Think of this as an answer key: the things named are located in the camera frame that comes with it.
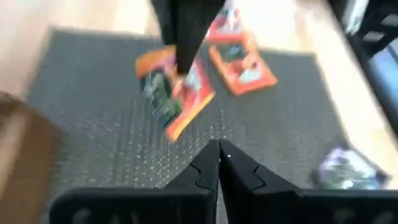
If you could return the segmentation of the dark purple foil tea packet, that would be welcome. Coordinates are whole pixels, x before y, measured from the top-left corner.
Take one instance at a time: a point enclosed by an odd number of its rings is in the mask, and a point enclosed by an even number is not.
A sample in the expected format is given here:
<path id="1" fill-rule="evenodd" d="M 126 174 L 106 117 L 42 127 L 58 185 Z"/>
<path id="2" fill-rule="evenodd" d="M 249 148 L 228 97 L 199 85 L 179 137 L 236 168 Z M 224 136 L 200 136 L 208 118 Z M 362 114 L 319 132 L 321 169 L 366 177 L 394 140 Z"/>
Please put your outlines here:
<path id="1" fill-rule="evenodd" d="M 310 174 L 319 189 L 382 190 L 391 176 L 356 149 L 333 148 Z"/>

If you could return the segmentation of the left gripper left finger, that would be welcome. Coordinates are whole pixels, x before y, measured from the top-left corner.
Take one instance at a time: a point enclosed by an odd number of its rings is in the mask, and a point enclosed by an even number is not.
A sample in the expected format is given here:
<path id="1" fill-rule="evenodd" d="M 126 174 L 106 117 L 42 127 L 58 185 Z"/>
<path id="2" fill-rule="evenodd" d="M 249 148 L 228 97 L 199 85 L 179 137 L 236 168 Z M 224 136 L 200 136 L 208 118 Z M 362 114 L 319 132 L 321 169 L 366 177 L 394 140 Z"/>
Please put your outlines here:
<path id="1" fill-rule="evenodd" d="M 57 197 L 50 224 L 215 224 L 220 145 L 211 140 L 161 188 L 83 187 Z"/>

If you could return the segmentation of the wooden three-compartment tray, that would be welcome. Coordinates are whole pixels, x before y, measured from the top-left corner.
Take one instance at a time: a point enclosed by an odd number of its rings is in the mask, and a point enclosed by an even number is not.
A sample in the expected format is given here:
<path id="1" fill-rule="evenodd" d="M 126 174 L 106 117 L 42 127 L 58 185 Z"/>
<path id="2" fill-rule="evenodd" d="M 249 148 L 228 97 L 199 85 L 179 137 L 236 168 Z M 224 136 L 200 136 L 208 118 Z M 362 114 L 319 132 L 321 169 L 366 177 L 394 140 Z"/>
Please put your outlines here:
<path id="1" fill-rule="evenodd" d="M 0 90 L 0 224 L 39 224 L 61 132 Z"/>

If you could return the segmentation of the grey woven placemat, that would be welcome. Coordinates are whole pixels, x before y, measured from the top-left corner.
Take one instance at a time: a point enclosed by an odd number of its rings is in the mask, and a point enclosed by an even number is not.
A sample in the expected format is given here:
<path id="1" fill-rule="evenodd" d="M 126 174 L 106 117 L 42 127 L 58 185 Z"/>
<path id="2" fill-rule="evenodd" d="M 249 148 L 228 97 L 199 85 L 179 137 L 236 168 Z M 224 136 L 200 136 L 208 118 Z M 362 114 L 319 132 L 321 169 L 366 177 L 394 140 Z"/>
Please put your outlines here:
<path id="1" fill-rule="evenodd" d="M 170 141 L 151 115 L 134 61 L 161 41 L 138 35 L 54 29 L 27 102 L 62 132 L 39 224 L 50 222 L 60 195 L 82 187 L 159 188 L 211 139 L 227 139 L 302 189 L 345 134 L 314 54 L 262 50 L 278 78 L 271 88 L 234 96 L 210 62 L 199 58 L 216 95 Z"/>

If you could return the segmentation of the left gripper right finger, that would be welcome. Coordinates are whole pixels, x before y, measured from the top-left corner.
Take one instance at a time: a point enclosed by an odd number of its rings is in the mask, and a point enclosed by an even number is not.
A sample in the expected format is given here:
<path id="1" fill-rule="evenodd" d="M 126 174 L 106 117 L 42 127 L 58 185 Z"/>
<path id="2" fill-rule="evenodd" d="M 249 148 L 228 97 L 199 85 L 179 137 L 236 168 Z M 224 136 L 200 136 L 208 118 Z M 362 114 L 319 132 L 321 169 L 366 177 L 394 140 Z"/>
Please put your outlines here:
<path id="1" fill-rule="evenodd" d="M 219 144 L 229 224 L 398 224 L 398 190 L 301 189 L 230 141 Z"/>

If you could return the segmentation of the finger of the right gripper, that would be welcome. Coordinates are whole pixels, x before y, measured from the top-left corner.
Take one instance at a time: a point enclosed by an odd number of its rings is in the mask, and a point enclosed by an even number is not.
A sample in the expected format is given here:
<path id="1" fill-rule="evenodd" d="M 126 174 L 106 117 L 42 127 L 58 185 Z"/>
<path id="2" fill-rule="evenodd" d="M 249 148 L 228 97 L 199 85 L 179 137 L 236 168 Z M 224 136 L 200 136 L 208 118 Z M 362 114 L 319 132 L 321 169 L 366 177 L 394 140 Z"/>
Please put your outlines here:
<path id="1" fill-rule="evenodd" d="M 226 0 L 175 0 L 177 73 L 185 75 Z"/>
<path id="2" fill-rule="evenodd" d="M 165 45 L 178 44 L 178 4 L 177 0 L 150 0 L 157 16 Z"/>

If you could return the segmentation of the red tea packet green label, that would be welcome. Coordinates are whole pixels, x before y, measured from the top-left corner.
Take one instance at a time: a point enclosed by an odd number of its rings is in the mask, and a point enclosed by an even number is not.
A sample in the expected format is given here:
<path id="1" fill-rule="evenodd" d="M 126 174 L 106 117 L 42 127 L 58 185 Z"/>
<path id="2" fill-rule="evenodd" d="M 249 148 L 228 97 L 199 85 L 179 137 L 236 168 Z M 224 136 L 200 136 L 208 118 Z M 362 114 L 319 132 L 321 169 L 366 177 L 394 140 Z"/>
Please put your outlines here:
<path id="1" fill-rule="evenodd" d="M 196 57 L 188 75 L 179 78 L 175 46 L 168 45 L 139 56 L 135 66 L 151 115 L 163 127 L 169 140 L 176 141 L 215 95 L 200 59 Z"/>
<path id="2" fill-rule="evenodd" d="M 205 36 L 205 42 L 227 42 L 249 38 L 241 21 L 241 12 L 235 6 L 223 7 L 214 18 Z"/>
<path id="3" fill-rule="evenodd" d="M 274 86 L 278 79 L 247 34 L 230 35 L 209 44 L 209 56 L 224 83 L 234 95 Z"/>

